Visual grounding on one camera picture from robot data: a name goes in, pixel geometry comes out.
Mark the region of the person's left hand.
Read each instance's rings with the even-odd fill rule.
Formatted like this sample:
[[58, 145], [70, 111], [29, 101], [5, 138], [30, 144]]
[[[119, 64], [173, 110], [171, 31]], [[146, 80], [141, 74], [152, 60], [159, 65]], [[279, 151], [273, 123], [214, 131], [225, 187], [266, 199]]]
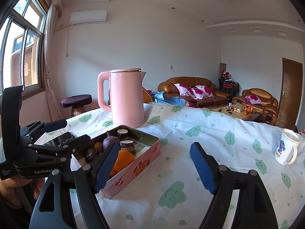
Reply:
[[37, 200], [43, 189], [45, 179], [24, 179], [20, 175], [15, 175], [8, 179], [1, 180], [1, 198], [3, 198], [8, 204], [12, 206], [20, 207], [22, 203], [15, 189], [25, 186], [30, 182], [34, 183], [33, 196], [34, 199]]

